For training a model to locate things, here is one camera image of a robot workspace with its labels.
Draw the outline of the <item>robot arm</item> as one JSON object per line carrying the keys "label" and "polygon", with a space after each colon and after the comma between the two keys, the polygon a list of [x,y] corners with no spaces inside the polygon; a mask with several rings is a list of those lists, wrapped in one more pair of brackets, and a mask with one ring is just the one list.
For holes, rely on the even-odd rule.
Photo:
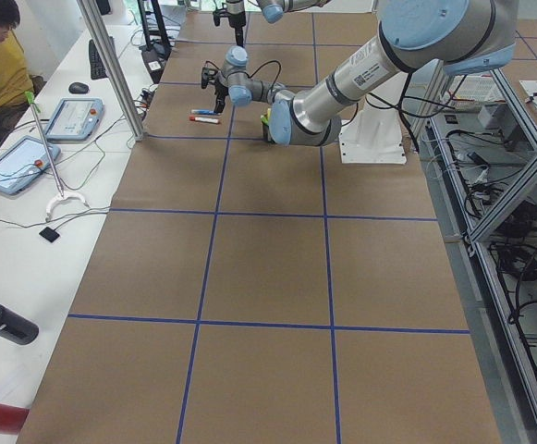
{"label": "robot arm", "polygon": [[226,100],[270,105],[269,132],[278,144],[324,146],[338,137],[343,109],[399,72],[435,59],[449,76],[505,66],[515,52],[518,12],[516,1],[390,1],[376,35],[310,90],[253,79],[240,45],[228,49],[219,69],[202,69],[201,85],[214,85],[217,113]]}
{"label": "robot arm", "polygon": [[[286,13],[297,12],[311,7],[323,7],[328,0],[259,0],[256,1],[262,16],[268,23],[276,23]],[[244,28],[247,24],[247,13],[243,0],[223,1],[213,11],[214,25],[218,27],[221,20],[226,19],[234,31],[236,45],[244,46]]]}

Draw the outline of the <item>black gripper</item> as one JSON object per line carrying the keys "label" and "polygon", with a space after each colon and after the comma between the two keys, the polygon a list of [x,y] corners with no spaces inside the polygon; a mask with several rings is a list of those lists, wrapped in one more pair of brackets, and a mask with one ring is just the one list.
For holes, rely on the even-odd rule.
{"label": "black gripper", "polygon": [[223,3],[213,11],[214,25],[218,27],[222,19],[227,19],[229,26],[235,30],[236,44],[243,45],[243,28],[246,26],[247,16],[243,3]]}
{"label": "black gripper", "polygon": [[215,94],[215,114],[222,114],[226,107],[226,97],[228,96],[228,84],[223,71],[220,68],[201,68],[201,87],[207,89],[214,87]]}

